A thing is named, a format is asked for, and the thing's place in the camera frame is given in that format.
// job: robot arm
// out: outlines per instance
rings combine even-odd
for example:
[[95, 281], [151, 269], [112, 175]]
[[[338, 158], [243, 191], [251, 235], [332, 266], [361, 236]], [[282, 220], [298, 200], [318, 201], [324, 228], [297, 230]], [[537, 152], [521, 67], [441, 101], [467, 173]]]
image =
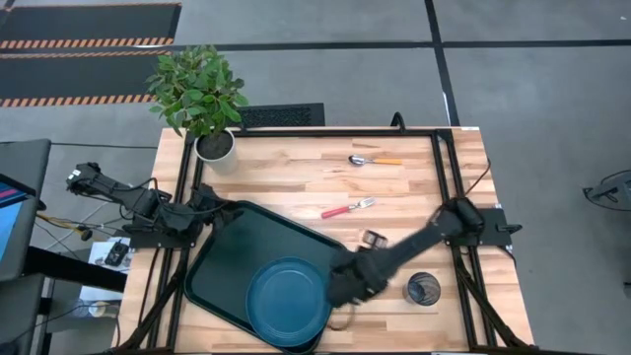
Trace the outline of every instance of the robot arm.
[[444, 240], [479, 234], [483, 228], [484, 220], [468, 198], [452, 199], [439, 208], [425, 228], [391, 248], [341, 251], [331, 262], [326, 297], [335, 308], [368, 301], [380, 294], [396, 270], [414, 256]]
[[133, 248], [189, 248], [209, 225], [216, 210], [228, 201], [201, 184], [185, 204], [170, 203], [172, 196], [158, 189], [127, 186], [101, 173], [96, 163], [77, 165], [66, 180], [67, 189], [82, 196], [103, 196], [133, 212], [133, 222], [123, 226]]

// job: gray floor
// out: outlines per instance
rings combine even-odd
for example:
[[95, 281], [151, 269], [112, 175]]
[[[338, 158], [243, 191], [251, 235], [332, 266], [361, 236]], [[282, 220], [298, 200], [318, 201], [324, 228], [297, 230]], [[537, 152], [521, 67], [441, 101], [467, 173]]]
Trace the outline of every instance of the gray floor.
[[[443, 40], [631, 38], [628, 1], [435, 2]], [[175, 43], [429, 38], [422, 0], [208, 0], [184, 1]], [[581, 188], [629, 169], [631, 48], [447, 49], [446, 57], [461, 124], [481, 127], [500, 201], [510, 221], [525, 226], [515, 235], [515, 253], [536, 343], [628, 354], [631, 300], [622, 281], [631, 280], [631, 219], [588, 204]], [[322, 102], [328, 125], [386, 124], [395, 110], [409, 125], [447, 123], [432, 49], [235, 52], [228, 58], [253, 105]], [[3, 108], [0, 126], [0, 141], [156, 145], [163, 125], [145, 105], [112, 105]], [[100, 162], [108, 174], [133, 183], [149, 176], [154, 155], [54, 147], [43, 192], [49, 213], [83, 219], [101, 205], [64, 191], [75, 164]], [[92, 220], [116, 215], [105, 206]], [[35, 245], [52, 242], [35, 230]], [[87, 247], [74, 235], [66, 242]], [[51, 353], [101, 350], [111, 333], [111, 323], [66, 331], [53, 338]], [[77, 345], [70, 349], [69, 341]]]

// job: wooden table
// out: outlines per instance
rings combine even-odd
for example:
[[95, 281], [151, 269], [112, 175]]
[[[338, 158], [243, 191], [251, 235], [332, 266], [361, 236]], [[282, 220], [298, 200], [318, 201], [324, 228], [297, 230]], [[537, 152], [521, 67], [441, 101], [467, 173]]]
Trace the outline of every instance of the wooden table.
[[[454, 138], [467, 189], [487, 166], [482, 136], [477, 129], [454, 128]], [[222, 197], [261, 204], [336, 238], [350, 249], [360, 243], [365, 229], [388, 237], [391, 244], [396, 243], [421, 228], [442, 201], [432, 146], [427, 137], [239, 138], [237, 149], [241, 161], [236, 173], [221, 177], [204, 168], [203, 182], [212, 185]], [[160, 189], [175, 191], [182, 151], [183, 140], [172, 130], [165, 129], [153, 170]], [[442, 151], [447, 166], [446, 147], [442, 147]], [[403, 165], [357, 168], [347, 161], [351, 154], [401, 158]], [[195, 159], [191, 158], [187, 193], [194, 164]], [[449, 169], [446, 171], [450, 190], [454, 191]], [[322, 211], [365, 196], [375, 196], [378, 201], [365, 210], [320, 219]], [[468, 196], [478, 207], [495, 205], [498, 201], [491, 175]], [[199, 238], [190, 262], [209, 232], [207, 228]], [[518, 337], [532, 343], [513, 261], [495, 247], [481, 247], [479, 253], [489, 301]], [[139, 250], [131, 263], [120, 310], [123, 340], [136, 327], [153, 254], [153, 250]], [[147, 310], [156, 294], [161, 260], [159, 255]], [[177, 260], [175, 253], [171, 271], [175, 270]], [[430, 272], [440, 281], [442, 297], [434, 306], [414, 306], [402, 299], [402, 286], [418, 271]], [[356, 319], [347, 330], [326, 330], [317, 351], [467, 350], [452, 255], [446, 246], [435, 246], [405, 264], [389, 285], [382, 295], [357, 308]], [[478, 341], [484, 344], [482, 321], [473, 299], [471, 305]], [[159, 345], [166, 342], [170, 314], [171, 305], [168, 305], [162, 316]], [[334, 323], [343, 323], [346, 319], [346, 309], [331, 316]], [[275, 349], [184, 298], [175, 350], [269, 352]]]

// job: black floor mat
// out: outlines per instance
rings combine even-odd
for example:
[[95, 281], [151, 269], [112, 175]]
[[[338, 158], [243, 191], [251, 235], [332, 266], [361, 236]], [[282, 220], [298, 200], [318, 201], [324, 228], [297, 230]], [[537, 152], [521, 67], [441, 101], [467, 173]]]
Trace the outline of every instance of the black floor mat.
[[[0, 107], [147, 103], [164, 50], [0, 54]], [[245, 127], [324, 126], [323, 104], [240, 108]]]
[[0, 49], [170, 44], [180, 10], [179, 3], [14, 7], [0, 27]]
[[0, 54], [0, 106], [147, 102], [145, 80], [164, 53]]

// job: black cable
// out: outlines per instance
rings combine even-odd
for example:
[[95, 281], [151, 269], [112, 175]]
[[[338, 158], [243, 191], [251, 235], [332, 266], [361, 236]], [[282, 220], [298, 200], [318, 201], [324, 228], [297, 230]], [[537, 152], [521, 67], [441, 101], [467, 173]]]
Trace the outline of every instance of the black cable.
[[138, 316], [138, 326], [142, 322], [142, 318], [145, 313], [145, 305], [147, 304], [147, 295], [149, 295], [149, 285], [151, 284], [151, 278], [154, 275], [154, 266], [156, 266], [156, 260], [158, 259], [158, 252], [160, 250], [156, 248], [154, 251], [154, 257], [151, 259], [151, 265], [149, 266], [149, 276], [147, 276], [147, 285], [145, 286], [145, 295], [142, 297], [142, 305], [140, 306], [140, 316]]
[[129, 214], [133, 213], [133, 211], [127, 211], [126, 216], [122, 214], [122, 205], [118, 205], [118, 214], [120, 218], [118, 220], [131, 221], [133, 218], [129, 218]]
[[149, 177], [146, 180], [142, 181], [141, 183], [135, 185], [135, 186], [131, 186], [131, 187], [113, 187], [112, 190], [114, 191], [131, 191], [131, 190], [135, 190], [138, 188], [141, 188], [142, 186], [144, 186], [146, 183], [153, 181], [154, 182], [154, 188], [158, 189], [158, 180], [155, 177]]
[[37, 221], [34, 222], [36, 226], [42, 228], [45, 232], [48, 233], [48, 235], [53, 238], [54, 240], [56, 240], [59, 244], [61, 244], [62, 247], [66, 248], [66, 250], [70, 251], [70, 253], [79, 261], [83, 261], [81, 259], [81, 257], [77, 256], [77, 254], [72, 251], [69, 247], [67, 247], [65, 244], [63, 244], [57, 237], [55, 237], [52, 233], [50, 233], [50, 231], [48, 231], [47, 229], [45, 229], [44, 227], [42, 227]]
[[591, 204], [594, 204], [594, 205], [596, 205], [596, 206], [598, 206], [600, 208], [608, 209], [610, 211], [631, 212], [631, 209], [609, 207], [609, 206], [605, 206], [603, 204], [600, 204], [600, 203], [597, 203], [597, 202], [591, 200], [590, 197], [589, 197], [589, 193], [592, 190], [593, 190], [593, 188], [591, 188], [591, 187], [587, 187], [587, 188], [583, 189], [583, 195], [585, 196], [585, 199], [588, 200]]
[[176, 215], [180, 215], [180, 216], [194, 216], [194, 215], [203, 215], [203, 214], [207, 214], [207, 213], [213, 213], [217, 210], [220, 210], [222, 208], [224, 208], [226, 205], [228, 204], [228, 202], [222, 203], [219, 207], [215, 207], [215, 208], [211, 208], [209, 210], [205, 210], [205, 211], [196, 211], [196, 212], [178, 212], [175, 211], [173, 209], [171, 209], [170, 207], [167, 207], [165, 205], [163, 205], [163, 208], [169, 210], [169, 212], [176, 214]]
[[156, 197], [158, 198], [158, 203], [160, 203], [160, 205], [162, 206], [162, 208], [168, 210], [169, 212], [175, 214], [175, 215], [179, 215], [179, 216], [196, 216], [196, 215], [204, 215], [204, 214], [208, 214], [208, 213], [213, 213], [217, 210], [220, 210], [222, 208], [224, 208], [228, 202], [224, 202], [222, 203], [220, 206], [215, 207], [215, 208], [211, 208], [209, 210], [205, 210], [205, 211], [195, 211], [195, 212], [179, 212], [179, 211], [175, 211], [173, 210], [173, 208], [167, 206], [165, 204], [165, 201], [162, 200], [162, 198], [160, 198], [160, 195], [158, 194], [158, 189], [154, 189], [154, 193], [156, 194]]
[[79, 196], [82, 196], [82, 197], [88, 197], [88, 198], [92, 198], [92, 199], [96, 199], [96, 200], [98, 200], [98, 201], [109, 202], [109, 203], [115, 203], [115, 202], [114, 202], [114, 201], [112, 201], [112, 200], [108, 200], [108, 199], [104, 199], [104, 198], [100, 198], [100, 197], [96, 197], [96, 196], [91, 196], [91, 195], [89, 195], [89, 194], [85, 194], [85, 193], [77, 193], [77, 194], [78, 194]]
[[486, 161], [488, 162], [488, 165], [486, 166], [486, 170], [484, 171], [484, 173], [482, 173], [482, 175], [473, 183], [473, 185], [464, 193], [465, 196], [467, 196], [472, 190], [473, 188], [478, 185], [478, 183], [489, 173], [489, 171], [491, 170], [491, 160], [490, 159], [486, 159]]
[[120, 346], [120, 322], [118, 321], [118, 315], [116, 315], [116, 347]]
[[81, 305], [81, 306], [77, 306], [77, 307], [73, 308], [72, 310], [70, 310], [70, 311], [68, 311], [68, 312], [62, 313], [62, 314], [61, 314], [61, 315], [59, 315], [59, 316], [53, 317], [53, 318], [51, 318], [51, 319], [47, 319], [47, 320], [45, 320], [45, 321], [41, 321], [41, 322], [39, 322], [39, 323], [37, 323], [37, 324], [35, 324], [35, 325], [33, 325], [33, 326], [30, 326], [27, 330], [25, 330], [25, 331], [23, 331], [22, 333], [20, 333], [20, 335], [16, 336], [16, 337], [15, 337], [15, 338], [13, 338], [13, 340], [11, 340], [11, 341], [12, 341], [12, 342], [14, 342], [14, 341], [16, 341], [16, 340], [20, 339], [21, 337], [23, 337], [23, 336], [24, 336], [26, 333], [28, 333], [29, 331], [34, 330], [34, 329], [35, 329], [35, 328], [37, 328], [38, 326], [40, 326], [40, 325], [42, 325], [42, 324], [46, 324], [46, 323], [48, 323], [48, 322], [50, 322], [50, 321], [53, 321], [53, 320], [58, 320], [58, 319], [60, 319], [60, 318], [62, 318], [62, 317], [64, 317], [64, 316], [67, 316], [67, 315], [69, 315], [69, 314], [73, 313], [74, 311], [76, 311], [76, 310], [78, 310], [78, 309], [80, 309], [80, 308], [82, 308], [82, 307], [107, 307], [107, 306], [110, 306], [110, 305], [98, 305], [98, 306], [94, 306], [94, 305]]
[[112, 224], [112, 223], [116, 223], [116, 222], [118, 222], [118, 221], [122, 221], [122, 220], [124, 220], [124, 218], [122, 218], [122, 217], [118, 217], [118, 218], [114, 218], [114, 219], [112, 219], [112, 220], [109, 220], [109, 221], [103, 222], [103, 223], [102, 223], [102, 225], [104, 225], [104, 226], [105, 226], [105, 225]]

